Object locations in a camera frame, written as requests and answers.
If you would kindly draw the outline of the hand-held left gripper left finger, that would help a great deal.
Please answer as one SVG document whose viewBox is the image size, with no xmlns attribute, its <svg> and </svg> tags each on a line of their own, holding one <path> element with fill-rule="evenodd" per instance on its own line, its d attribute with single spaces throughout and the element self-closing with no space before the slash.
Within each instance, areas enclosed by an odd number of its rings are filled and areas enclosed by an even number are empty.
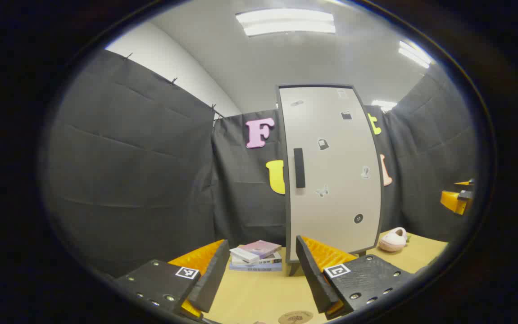
<svg viewBox="0 0 518 324">
<path fill-rule="evenodd" d="M 149 260 L 116 278 L 121 289 L 158 312 L 202 321 L 213 305 L 230 257 L 218 240 L 174 260 Z"/>
</svg>

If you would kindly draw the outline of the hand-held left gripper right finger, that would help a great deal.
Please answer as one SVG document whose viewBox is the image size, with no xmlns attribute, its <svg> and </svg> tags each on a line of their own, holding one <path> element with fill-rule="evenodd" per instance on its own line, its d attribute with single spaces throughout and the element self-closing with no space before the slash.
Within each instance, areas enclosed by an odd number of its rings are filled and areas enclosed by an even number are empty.
<svg viewBox="0 0 518 324">
<path fill-rule="evenodd" d="M 316 308 L 327 320 L 358 316 L 416 276 L 374 254 L 354 256 L 303 235 L 296 236 L 296 254 Z"/>
</svg>

